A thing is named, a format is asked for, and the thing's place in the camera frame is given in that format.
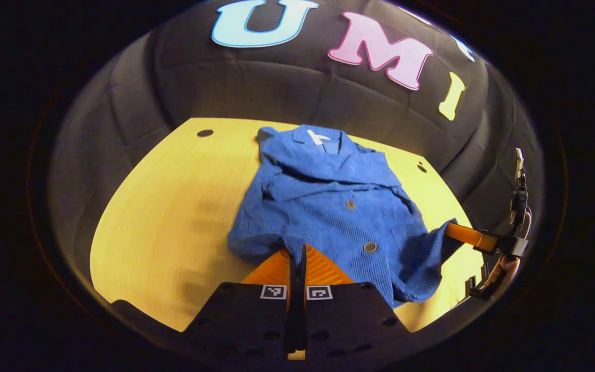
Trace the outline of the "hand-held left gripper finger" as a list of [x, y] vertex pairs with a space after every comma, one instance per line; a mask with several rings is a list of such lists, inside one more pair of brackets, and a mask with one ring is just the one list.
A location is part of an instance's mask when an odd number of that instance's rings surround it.
[[356, 357], [411, 339], [373, 282], [354, 281], [316, 248], [303, 248], [299, 309], [308, 361]]
[[220, 283], [184, 330], [215, 362], [281, 362], [294, 350], [295, 259], [279, 250], [241, 282]]

